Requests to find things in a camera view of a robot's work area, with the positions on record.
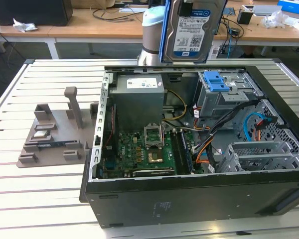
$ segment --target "hard drive label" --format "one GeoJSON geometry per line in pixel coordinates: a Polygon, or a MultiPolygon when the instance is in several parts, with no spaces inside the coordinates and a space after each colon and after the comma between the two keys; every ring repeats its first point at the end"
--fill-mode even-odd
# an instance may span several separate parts
{"type": "Polygon", "coordinates": [[[193,56],[199,52],[205,31],[203,26],[208,22],[210,11],[195,9],[190,17],[179,17],[174,54],[177,56],[193,56]]]}

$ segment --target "white table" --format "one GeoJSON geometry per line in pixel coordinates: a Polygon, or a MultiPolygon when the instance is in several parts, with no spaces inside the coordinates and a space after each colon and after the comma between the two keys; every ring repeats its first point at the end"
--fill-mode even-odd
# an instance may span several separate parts
{"type": "MultiPolygon", "coordinates": [[[[36,60],[22,66],[0,98],[0,239],[241,238],[236,231],[252,233],[249,239],[299,239],[299,206],[278,217],[102,230],[90,206],[78,200],[83,164],[17,168],[35,106],[49,103],[52,110],[67,109],[64,88],[76,86],[80,107],[88,108],[99,100],[104,66],[120,64],[135,65],[136,61],[36,60]]],[[[257,65],[299,115],[299,79],[283,64],[269,59],[207,64],[257,65]]]]}

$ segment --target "gray power supply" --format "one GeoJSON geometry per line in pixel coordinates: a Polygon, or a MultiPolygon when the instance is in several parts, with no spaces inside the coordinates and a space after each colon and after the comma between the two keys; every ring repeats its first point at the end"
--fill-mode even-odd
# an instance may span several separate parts
{"type": "Polygon", "coordinates": [[[149,123],[160,124],[164,86],[161,75],[120,75],[110,93],[117,104],[122,131],[143,130],[149,123]]]}

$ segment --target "white cable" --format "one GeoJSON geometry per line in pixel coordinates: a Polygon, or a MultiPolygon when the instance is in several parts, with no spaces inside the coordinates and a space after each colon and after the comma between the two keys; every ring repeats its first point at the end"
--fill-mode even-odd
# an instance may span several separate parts
{"type": "Polygon", "coordinates": [[[9,65],[9,60],[10,60],[10,56],[11,56],[11,53],[12,53],[12,51],[13,51],[15,45],[16,45],[16,42],[13,44],[13,47],[11,48],[10,54],[8,55],[8,60],[7,60],[7,62],[6,62],[7,65],[8,65],[8,67],[9,67],[10,69],[11,69],[11,67],[10,67],[10,65],[9,65]]]}

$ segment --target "barcode label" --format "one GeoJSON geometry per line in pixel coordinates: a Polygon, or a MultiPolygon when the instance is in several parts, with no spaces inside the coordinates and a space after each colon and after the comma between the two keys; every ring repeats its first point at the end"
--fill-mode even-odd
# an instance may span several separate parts
{"type": "Polygon", "coordinates": [[[211,173],[214,173],[215,172],[215,168],[213,166],[211,166],[210,164],[208,165],[208,170],[209,172],[211,173]]]}
{"type": "Polygon", "coordinates": [[[194,117],[199,118],[199,111],[198,110],[194,110],[194,117]]]}

